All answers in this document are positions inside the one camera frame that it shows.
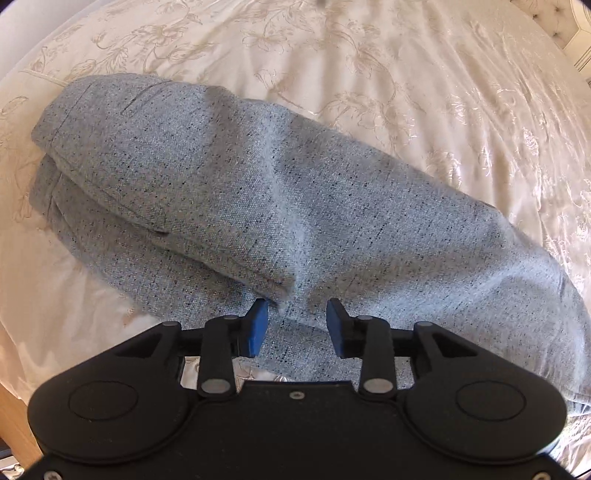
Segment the upholstered headboard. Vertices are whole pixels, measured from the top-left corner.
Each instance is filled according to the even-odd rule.
[[[541,26],[560,48],[579,30],[570,0],[510,0]]]

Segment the folded gray pants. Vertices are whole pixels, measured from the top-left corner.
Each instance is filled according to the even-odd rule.
[[[396,158],[282,106],[134,74],[73,82],[33,139],[32,205],[146,311],[198,327],[272,300],[263,368],[357,377],[326,332],[337,297],[396,328],[438,323],[591,405],[591,322],[558,263]]]

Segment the wooden bed frame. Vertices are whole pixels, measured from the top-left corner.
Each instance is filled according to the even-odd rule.
[[[24,468],[28,468],[41,457],[41,450],[27,422],[27,406],[1,385],[0,437]]]

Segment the bed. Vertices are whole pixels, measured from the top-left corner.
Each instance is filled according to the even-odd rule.
[[[337,128],[494,205],[591,308],[591,89],[561,48],[568,1],[117,0],[62,25],[0,83],[0,382],[56,373],[156,324],[88,272],[28,202],[42,110],[74,79],[222,85]],[[198,360],[189,359],[185,381]],[[241,378],[280,375],[237,365]],[[591,419],[555,455],[591,468]]]

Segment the gray fabric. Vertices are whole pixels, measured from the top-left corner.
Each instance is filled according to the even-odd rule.
[[[434,321],[591,404],[591,322],[559,265],[395,158],[278,105],[132,74],[72,83],[33,139],[48,157],[31,203],[149,312],[188,327],[275,301],[264,368],[356,377],[325,332],[338,297],[395,327]]]

